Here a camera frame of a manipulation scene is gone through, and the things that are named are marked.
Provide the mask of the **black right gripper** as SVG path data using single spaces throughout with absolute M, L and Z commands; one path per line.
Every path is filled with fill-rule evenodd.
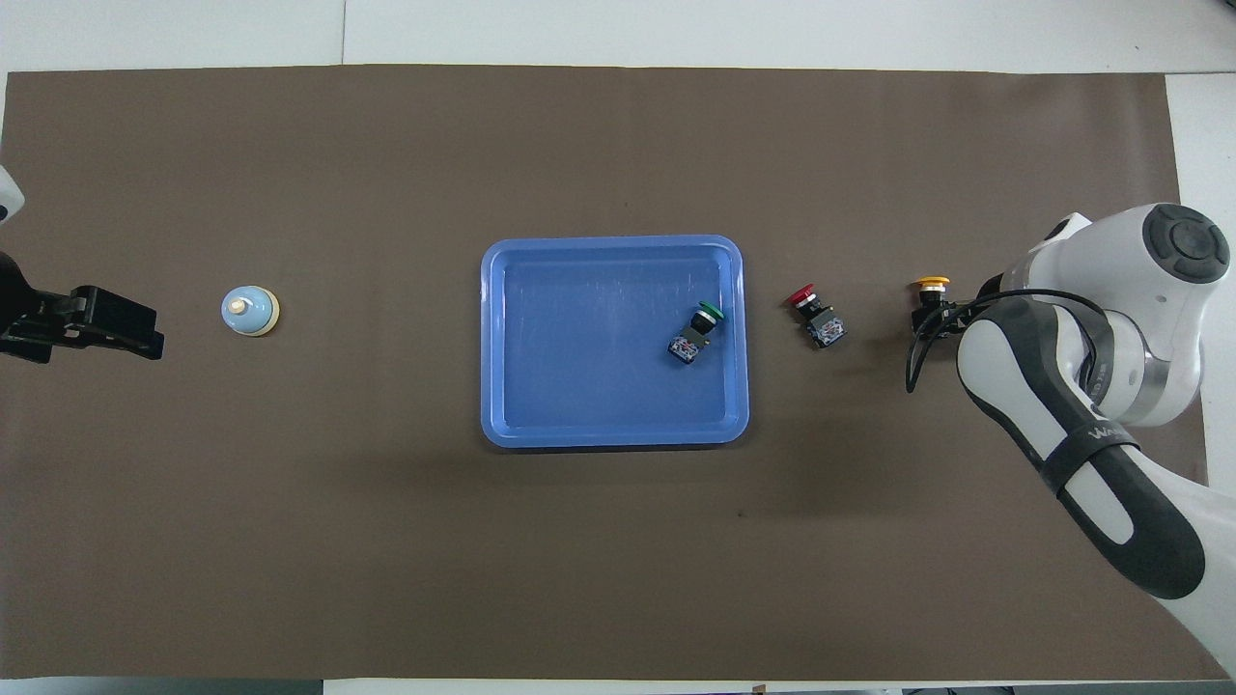
M 1002 275 L 995 275 L 990 277 L 979 291 L 976 296 L 959 305 L 958 303 L 942 303 L 936 310 L 934 320 L 932 322 L 932 334 L 957 334 L 959 329 L 958 325 L 971 325 L 971 322 L 976 320 L 976 317 L 986 309 L 986 307 L 993 303 L 989 296 L 997 294 L 1001 291 Z

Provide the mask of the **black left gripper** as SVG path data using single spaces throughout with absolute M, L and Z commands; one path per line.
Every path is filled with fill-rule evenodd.
M 157 330 L 157 313 L 150 307 L 96 286 L 82 286 L 68 294 L 36 291 L 6 254 L 1 255 L 1 284 L 4 355 L 48 364 L 53 345 L 22 336 L 66 336 L 75 331 L 143 336 L 124 338 L 121 348 L 147 360 L 163 356 L 166 336 Z

